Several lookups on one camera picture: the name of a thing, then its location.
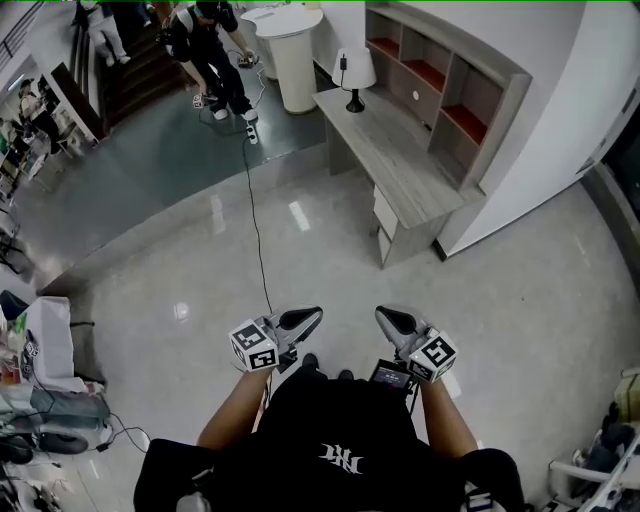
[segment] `railing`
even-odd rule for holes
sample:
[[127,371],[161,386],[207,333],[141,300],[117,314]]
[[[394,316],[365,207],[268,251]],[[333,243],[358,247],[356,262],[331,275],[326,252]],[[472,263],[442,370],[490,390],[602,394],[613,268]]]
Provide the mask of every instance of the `railing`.
[[42,0],[33,4],[33,6],[9,31],[7,37],[0,42],[0,70],[8,64],[23,45],[24,39],[29,33],[29,28],[31,27],[33,20],[35,20],[36,14],[40,7],[42,7],[42,4]]

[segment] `person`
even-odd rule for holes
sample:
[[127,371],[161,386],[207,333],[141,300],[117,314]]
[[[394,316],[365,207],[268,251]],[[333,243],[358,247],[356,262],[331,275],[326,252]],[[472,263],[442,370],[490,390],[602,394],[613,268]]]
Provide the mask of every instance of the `person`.
[[[218,38],[219,27],[229,34],[244,57],[254,55],[238,30],[238,21],[229,2],[196,2],[195,6],[174,11],[169,22],[171,53],[196,81],[200,93],[217,100],[210,107],[215,119],[227,118],[226,106],[229,104],[235,115],[253,121],[258,113],[251,108],[240,73],[229,62]],[[218,76],[209,64],[217,70]]]
[[120,64],[126,64],[131,60],[122,46],[122,39],[118,33],[118,27],[113,17],[113,10],[107,2],[90,2],[76,0],[76,17],[74,23],[78,23],[89,32],[96,51],[105,60],[108,68],[115,64],[113,54],[107,46],[107,40],[113,48],[113,53]]
[[22,140],[24,128],[17,121],[13,119],[4,120],[0,117],[0,132],[7,141],[8,146],[13,146],[20,157],[29,151],[28,144]]
[[328,379],[307,354],[252,434],[272,370],[240,378],[197,446],[151,441],[136,511],[525,510],[514,461],[478,449],[441,380],[419,385],[427,445],[404,393],[348,370]]
[[149,9],[147,5],[149,5],[147,2],[133,2],[134,11],[142,23],[143,28],[151,25],[151,18],[149,17]]
[[49,136],[51,143],[51,154],[55,155],[60,151],[60,131],[58,125],[47,112],[43,102],[33,92],[31,92],[32,79],[27,78],[20,84],[20,110],[22,115],[31,121],[31,124],[38,130]]

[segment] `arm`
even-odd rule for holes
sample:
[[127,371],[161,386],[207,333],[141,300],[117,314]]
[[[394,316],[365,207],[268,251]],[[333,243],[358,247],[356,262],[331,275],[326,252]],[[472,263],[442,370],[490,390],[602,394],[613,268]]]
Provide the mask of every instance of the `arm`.
[[442,380],[420,382],[429,445],[443,457],[460,458],[478,449],[473,434],[455,406]]
[[22,106],[22,115],[25,116],[26,118],[30,118],[31,114],[35,110],[34,102],[30,101],[30,99],[27,96],[25,96],[24,98],[22,98],[21,106]]
[[222,14],[218,18],[220,25],[225,30],[231,40],[236,43],[240,51],[245,57],[253,54],[253,51],[249,49],[247,46],[247,42],[244,40],[244,36],[240,32],[238,28],[238,20],[236,19],[235,14],[233,13],[233,8],[229,5],[229,2],[221,2],[220,8]]
[[272,371],[273,367],[246,372],[242,376],[198,437],[198,446],[221,450],[251,434]]
[[202,78],[202,75],[198,72],[193,62],[188,60],[187,62],[181,62],[180,64],[182,64],[182,67],[185,69],[187,73],[189,73],[191,78],[193,78],[196,81],[196,83],[198,84],[198,87],[200,88],[200,94],[202,94],[203,96],[206,96],[207,82],[205,82],[204,78]]
[[242,54],[247,57],[249,54],[252,54],[253,51],[247,46],[247,42],[244,40],[244,36],[240,32],[240,30],[234,30],[233,32],[229,32],[229,37],[231,40],[236,43],[238,48],[242,51]]

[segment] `white round pedestal table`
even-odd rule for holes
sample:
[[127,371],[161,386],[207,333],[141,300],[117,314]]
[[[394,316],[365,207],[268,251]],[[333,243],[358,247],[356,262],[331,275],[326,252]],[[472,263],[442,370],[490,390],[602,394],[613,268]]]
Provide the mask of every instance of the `white round pedestal table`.
[[321,10],[301,4],[261,7],[242,15],[256,25],[256,36],[269,42],[284,108],[290,114],[304,114],[316,107],[311,29],[322,17]]

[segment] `shelf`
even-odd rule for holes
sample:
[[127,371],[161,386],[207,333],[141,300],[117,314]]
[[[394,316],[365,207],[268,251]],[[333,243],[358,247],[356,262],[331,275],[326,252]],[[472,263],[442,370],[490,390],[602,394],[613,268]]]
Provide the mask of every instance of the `shelf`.
[[445,76],[436,68],[427,64],[423,60],[408,60],[402,62],[402,64],[407,66],[413,73],[422,78],[437,92],[442,92],[442,89],[444,88]]
[[474,116],[464,105],[452,105],[443,107],[446,116],[460,128],[478,146],[482,144],[487,127]]
[[389,57],[397,59],[400,55],[400,45],[386,37],[378,37],[367,41],[374,48],[386,53]]

